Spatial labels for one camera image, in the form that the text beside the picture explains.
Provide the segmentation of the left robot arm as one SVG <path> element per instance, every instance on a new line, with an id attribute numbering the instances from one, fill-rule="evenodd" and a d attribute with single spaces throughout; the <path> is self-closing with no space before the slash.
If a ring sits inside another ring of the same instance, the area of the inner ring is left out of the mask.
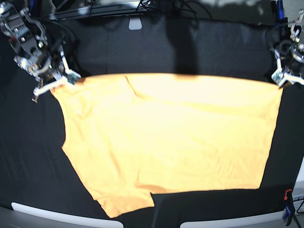
<path id="1" fill-rule="evenodd" d="M 161 15 L 94 17 L 64 22 L 76 34 L 77 59 L 87 75 L 175 73 L 272 83 L 276 61 L 282 76 L 303 78 L 303 64 L 289 49 L 301 28 Z"/>

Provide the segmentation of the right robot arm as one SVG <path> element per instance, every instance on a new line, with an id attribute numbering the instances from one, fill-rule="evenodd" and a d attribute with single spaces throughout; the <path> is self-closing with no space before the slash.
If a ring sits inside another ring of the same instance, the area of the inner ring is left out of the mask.
<path id="1" fill-rule="evenodd" d="M 45 27 L 30 16 L 29 10 L 18 10 L 12 1 L 0 2 L 0 29 L 16 53 L 15 63 L 38 82 L 32 101 L 66 82 L 68 65 L 62 48 L 64 38 L 51 42 Z"/>

